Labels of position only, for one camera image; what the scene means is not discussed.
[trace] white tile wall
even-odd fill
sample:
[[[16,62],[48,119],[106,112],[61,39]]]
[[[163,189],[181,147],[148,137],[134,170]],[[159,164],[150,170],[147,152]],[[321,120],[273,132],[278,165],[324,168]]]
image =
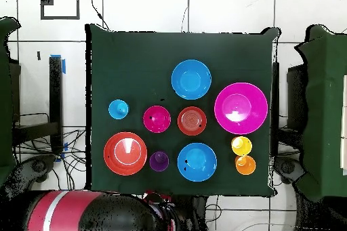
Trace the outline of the white tile wall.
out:
[[[17,42],[8,42],[7,47],[9,49],[10,58],[17,60],[18,59],[18,46]]]
[[[104,0],[104,20],[111,30],[178,33],[186,7],[187,0]]]
[[[104,0],[104,5],[102,0],[93,1],[96,9],[104,14],[104,20],[111,30],[125,31],[180,32],[187,6],[187,0]],[[266,27],[278,26],[282,31],[278,46],[280,114],[286,116],[287,69],[302,63],[294,46],[304,40],[306,28],[311,24],[324,24],[334,32],[345,30],[346,4],[346,0],[190,0],[190,32],[259,33]],[[45,7],[45,13],[71,16],[74,6],[74,0],[54,0],[54,6]],[[60,54],[66,59],[66,74],[63,75],[64,125],[85,126],[85,44],[54,41],[84,41],[84,24],[102,25],[91,1],[80,0],[80,20],[41,20],[40,0],[18,0],[18,7],[18,19],[22,25],[18,31],[19,60],[22,65],[21,112],[48,112],[48,58],[50,54]],[[17,0],[0,0],[1,16],[16,17]],[[183,21],[183,31],[187,31],[187,22],[188,12]],[[18,58],[16,39],[15,32],[11,34],[8,44],[14,59]],[[37,51],[41,52],[39,61]],[[22,118],[26,124],[44,120],[45,117],[40,116]],[[286,120],[280,118],[280,126],[286,125]],[[78,148],[83,150],[84,143],[81,139]],[[292,149],[279,146],[279,150]],[[27,156],[22,153],[21,158],[23,160]],[[66,188],[62,163],[55,163],[54,169],[61,177],[60,186]],[[85,174],[73,171],[73,175],[76,187],[82,188]],[[279,183],[279,177],[274,173],[274,184]],[[49,174],[46,182],[35,185],[35,189],[50,188],[58,188],[53,173]],[[284,184],[275,188],[278,194],[272,198],[220,196],[219,206],[232,210],[223,210],[216,222],[208,222],[209,231],[216,231],[216,226],[217,231],[269,231],[269,214],[270,223],[280,224],[271,225],[270,231],[292,231],[296,210],[293,188]],[[216,196],[211,196],[207,203],[216,203]],[[213,215],[214,211],[207,210],[207,219],[213,219]]]
[[[276,0],[276,26],[282,30],[280,41],[302,42],[306,28],[324,24],[341,33],[347,28],[347,0]]]
[[[260,33],[273,18],[274,0],[190,0],[194,33]]]
[[[74,16],[69,1],[66,0],[70,9],[68,12]],[[84,41],[85,24],[102,23],[90,0],[79,0],[80,20],[41,20],[40,2],[41,0],[18,0],[18,19],[22,25],[18,31],[20,41]],[[102,13],[102,0],[93,0],[93,2],[95,8]],[[48,6],[48,13],[58,15],[59,10],[52,10],[55,7]]]

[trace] pink cup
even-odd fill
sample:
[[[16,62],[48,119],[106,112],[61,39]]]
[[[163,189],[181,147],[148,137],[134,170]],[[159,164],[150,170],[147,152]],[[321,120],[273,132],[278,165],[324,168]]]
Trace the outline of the pink cup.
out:
[[[144,112],[144,126],[153,133],[165,131],[171,122],[171,117],[166,108],[151,106]]]

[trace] small blue cup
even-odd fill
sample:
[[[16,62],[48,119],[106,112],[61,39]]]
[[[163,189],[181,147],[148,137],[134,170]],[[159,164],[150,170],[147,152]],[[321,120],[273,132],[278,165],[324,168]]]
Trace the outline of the small blue cup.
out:
[[[108,106],[108,112],[114,119],[124,119],[129,112],[129,106],[123,100],[114,100]]]

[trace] green panel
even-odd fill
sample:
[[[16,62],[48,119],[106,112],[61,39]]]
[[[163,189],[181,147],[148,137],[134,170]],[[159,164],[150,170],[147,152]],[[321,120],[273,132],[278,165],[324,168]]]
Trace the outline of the green panel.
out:
[[[303,133],[308,173],[297,186],[312,201],[347,196],[347,177],[340,168],[346,49],[346,35],[330,34],[319,25],[310,29],[310,41],[299,46],[308,65],[308,123]]]
[[[269,116],[263,126],[248,135],[253,142],[251,156],[257,162],[252,175],[241,175],[234,165],[230,142],[235,136],[217,123],[213,107],[219,92],[236,82],[257,85],[270,102],[272,41],[278,29],[263,35],[194,33],[110,33],[91,28],[91,161],[93,190],[112,190],[142,194],[154,190],[164,194],[224,194],[272,196],[268,187]],[[212,84],[202,98],[184,100],[171,87],[171,72],[183,60],[205,63]],[[129,104],[129,114],[114,120],[108,105],[115,99]],[[144,111],[152,105],[164,106],[171,115],[171,125],[163,133],[151,133],[142,123]],[[201,108],[207,116],[203,133],[184,135],[177,126],[180,111],[187,106]],[[144,168],[131,176],[113,173],[103,159],[107,140],[120,131],[138,134],[146,143],[148,157],[157,150],[168,153],[170,164],[162,173]],[[181,149],[191,142],[202,142],[216,153],[214,175],[205,182],[189,182],[177,168]]]
[[[14,168],[12,155],[12,87],[9,75],[7,38],[18,27],[18,23],[12,18],[0,19],[0,185],[2,185],[10,171]]]

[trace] orange cup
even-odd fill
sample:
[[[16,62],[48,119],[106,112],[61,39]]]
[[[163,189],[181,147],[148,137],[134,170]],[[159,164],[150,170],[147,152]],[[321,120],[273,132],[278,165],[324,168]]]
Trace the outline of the orange cup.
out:
[[[249,175],[256,170],[256,161],[248,156],[237,156],[235,158],[236,169],[240,174]]]

